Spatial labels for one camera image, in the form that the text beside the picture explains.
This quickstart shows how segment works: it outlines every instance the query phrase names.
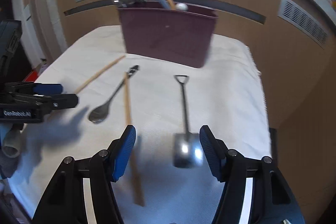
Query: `bolt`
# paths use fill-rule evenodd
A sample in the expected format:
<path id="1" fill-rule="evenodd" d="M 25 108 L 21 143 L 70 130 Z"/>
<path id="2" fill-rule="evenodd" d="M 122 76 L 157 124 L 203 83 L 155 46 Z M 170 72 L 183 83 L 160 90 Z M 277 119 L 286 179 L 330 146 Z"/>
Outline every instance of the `bolt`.
<path id="1" fill-rule="evenodd" d="M 238 152 L 234 149 L 229 149 L 227 152 L 232 157 L 237 156 L 237 154 L 238 154 Z"/>
<path id="2" fill-rule="evenodd" d="M 65 164 L 69 164 L 69 163 L 71 163 L 71 161 L 72 161 L 72 158 L 71 158 L 71 157 L 65 157 L 64 160 L 63 160 L 63 162 L 64 162 Z"/>
<path id="3" fill-rule="evenodd" d="M 101 156 L 101 157 L 105 157 L 108 153 L 109 153 L 108 150 L 103 149 L 103 150 L 99 151 L 98 155 Z"/>
<path id="4" fill-rule="evenodd" d="M 264 162 L 270 164 L 272 162 L 272 158 L 269 156 L 264 157 Z"/>

